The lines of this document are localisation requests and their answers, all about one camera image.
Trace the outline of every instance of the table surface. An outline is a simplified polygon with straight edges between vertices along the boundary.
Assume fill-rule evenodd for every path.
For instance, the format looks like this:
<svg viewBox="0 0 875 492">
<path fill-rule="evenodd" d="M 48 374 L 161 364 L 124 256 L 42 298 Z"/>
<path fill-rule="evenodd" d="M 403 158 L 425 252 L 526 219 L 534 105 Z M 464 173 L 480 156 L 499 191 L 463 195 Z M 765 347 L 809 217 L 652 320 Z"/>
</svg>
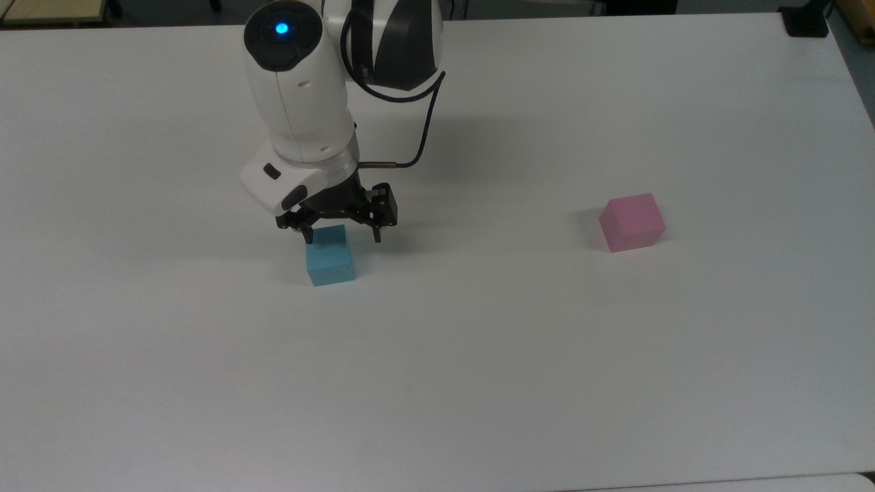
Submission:
<svg viewBox="0 0 875 492">
<path fill-rule="evenodd" d="M 106 0 L 14 0 L 3 24 L 99 22 L 105 4 Z"/>
<path fill-rule="evenodd" d="M 358 278 L 237 182 L 242 28 L 0 32 L 14 490 L 532 492 L 875 469 L 875 131 L 774 14 L 472 21 Z M 365 159 L 424 103 L 351 89 Z M 597 217 L 654 193 L 654 247 Z"/>
<path fill-rule="evenodd" d="M 662 485 L 636 488 L 635 492 L 875 492 L 875 484 L 859 474 L 836 474 Z"/>
</svg>

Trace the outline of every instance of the black bracket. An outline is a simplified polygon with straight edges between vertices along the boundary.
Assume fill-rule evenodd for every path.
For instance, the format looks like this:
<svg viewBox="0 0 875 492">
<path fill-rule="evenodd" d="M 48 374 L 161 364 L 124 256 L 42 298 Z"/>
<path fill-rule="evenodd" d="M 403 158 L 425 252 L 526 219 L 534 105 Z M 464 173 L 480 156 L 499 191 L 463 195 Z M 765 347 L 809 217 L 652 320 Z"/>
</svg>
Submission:
<svg viewBox="0 0 875 492">
<path fill-rule="evenodd" d="M 787 34 L 794 38 L 826 38 L 830 28 L 823 17 L 823 10 L 829 3 L 830 0 L 810 0 L 802 7 L 779 8 Z"/>
<path fill-rule="evenodd" d="M 358 176 L 355 176 L 344 186 L 346 189 L 343 193 L 352 191 L 353 198 L 340 208 L 332 210 L 321 207 L 325 201 L 319 200 L 316 195 L 316 200 L 304 200 L 298 210 L 290 210 L 277 217 L 276 226 L 292 228 L 304 236 L 307 244 L 313 244 L 313 224 L 319 219 L 351 219 L 369 226 L 374 231 L 374 241 L 380 242 L 382 230 L 398 223 L 398 204 L 389 183 L 380 183 L 368 191 L 361 187 Z"/>
</svg>

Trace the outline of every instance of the white robotic arm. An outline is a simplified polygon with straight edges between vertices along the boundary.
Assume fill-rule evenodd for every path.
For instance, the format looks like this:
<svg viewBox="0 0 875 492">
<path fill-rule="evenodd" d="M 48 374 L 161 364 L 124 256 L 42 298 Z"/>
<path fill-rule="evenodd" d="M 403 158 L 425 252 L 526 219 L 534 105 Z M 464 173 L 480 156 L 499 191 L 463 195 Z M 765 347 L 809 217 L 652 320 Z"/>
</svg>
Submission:
<svg viewBox="0 0 875 492">
<path fill-rule="evenodd" d="M 437 0 L 326 0 L 319 7 L 280 0 L 246 24 L 249 85 L 269 138 L 240 179 L 280 228 L 300 230 L 307 242 L 319 218 L 365 223 L 380 241 L 379 229 L 397 223 L 396 205 L 389 185 L 361 187 L 345 80 L 370 93 L 364 84 L 409 90 L 428 80 L 440 56 Z M 345 63 L 340 53 L 348 53 Z M 430 88 L 435 96 L 438 86 Z"/>
</svg>

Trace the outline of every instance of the blue cube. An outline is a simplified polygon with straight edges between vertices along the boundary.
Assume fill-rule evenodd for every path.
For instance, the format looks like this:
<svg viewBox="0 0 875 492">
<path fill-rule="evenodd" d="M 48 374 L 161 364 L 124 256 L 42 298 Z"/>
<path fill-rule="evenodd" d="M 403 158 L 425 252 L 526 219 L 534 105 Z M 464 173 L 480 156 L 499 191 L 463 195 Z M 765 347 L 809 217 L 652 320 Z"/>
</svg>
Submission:
<svg viewBox="0 0 875 492">
<path fill-rule="evenodd" d="M 346 226 L 313 230 L 313 244 L 307 244 L 307 273 L 314 287 L 355 280 L 353 256 L 349 252 Z"/>
</svg>

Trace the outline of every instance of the black cable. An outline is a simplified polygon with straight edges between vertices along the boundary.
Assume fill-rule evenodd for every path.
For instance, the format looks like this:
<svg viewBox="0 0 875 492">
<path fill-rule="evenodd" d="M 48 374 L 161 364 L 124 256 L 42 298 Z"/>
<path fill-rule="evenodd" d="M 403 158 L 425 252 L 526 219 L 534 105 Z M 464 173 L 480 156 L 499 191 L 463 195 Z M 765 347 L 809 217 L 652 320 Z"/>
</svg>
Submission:
<svg viewBox="0 0 875 492">
<path fill-rule="evenodd" d="M 364 90 L 366 93 L 387 102 L 414 102 L 423 99 L 426 95 L 431 94 L 431 102 L 429 102 L 429 111 L 425 116 L 425 125 L 423 126 L 423 135 L 419 140 L 419 150 L 416 151 L 416 156 L 410 162 L 397 163 L 397 162 L 383 162 L 383 161 L 362 161 L 359 163 L 360 168 L 369 168 L 369 167 L 411 167 L 419 161 L 419 158 L 423 156 L 423 150 L 425 149 L 425 141 L 429 136 L 429 127 L 431 126 L 431 113 L 434 111 L 435 102 L 438 100 L 438 91 L 440 90 L 440 85 L 444 81 L 444 77 L 446 76 L 446 72 L 441 72 L 437 79 L 429 86 L 429 88 L 425 89 L 422 93 L 417 95 L 412 95 L 408 97 L 393 97 L 391 95 L 381 94 L 372 88 L 368 87 L 364 80 L 356 74 L 353 70 L 352 64 L 349 62 L 348 53 L 347 53 L 347 40 L 349 39 L 349 23 L 352 18 L 353 13 L 350 12 L 346 15 L 346 20 L 343 23 L 343 27 L 340 31 L 340 58 L 343 60 L 343 65 L 346 67 L 346 71 L 349 73 L 349 76 L 353 79 L 353 81 L 358 84 L 358 86 Z"/>
</svg>

